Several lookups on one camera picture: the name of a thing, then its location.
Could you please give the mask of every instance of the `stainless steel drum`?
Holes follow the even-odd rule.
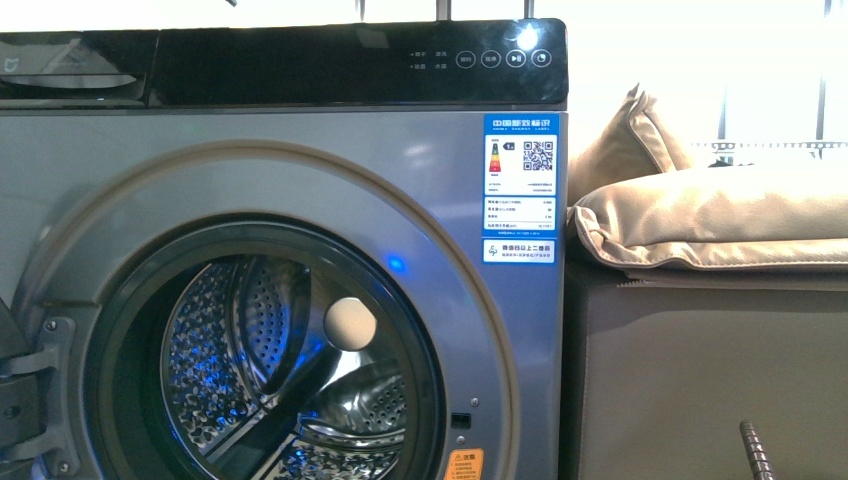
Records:
[[[246,478],[376,480],[391,471],[406,429],[404,379],[376,317],[352,299],[301,263],[258,255],[211,262],[188,283],[162,337],[160,384],[173,431],[208,475],[230,478],[213,465],[280,411],[288,433],[262,446]],[[328,325],[356,341],[331,341]]]

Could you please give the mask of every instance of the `washing machine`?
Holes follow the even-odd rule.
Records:
[[[556,477],[562,22],[0,64],[0,478]]]

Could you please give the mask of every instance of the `control panel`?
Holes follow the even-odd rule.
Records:
[[[0,62],[0,108],[558,105],[568,94],[555,19],[10,33]]]

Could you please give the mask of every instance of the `orange warning label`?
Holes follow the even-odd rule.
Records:
[[[483,476],[482,448],[451,452],[445,480],[480,480],[481,476]]]

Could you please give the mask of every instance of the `beige sofa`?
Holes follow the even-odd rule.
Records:
[[[569,167],[561,478],[751,478],[742,420],[848,478],[848,168],[704,168],[654,102]]]

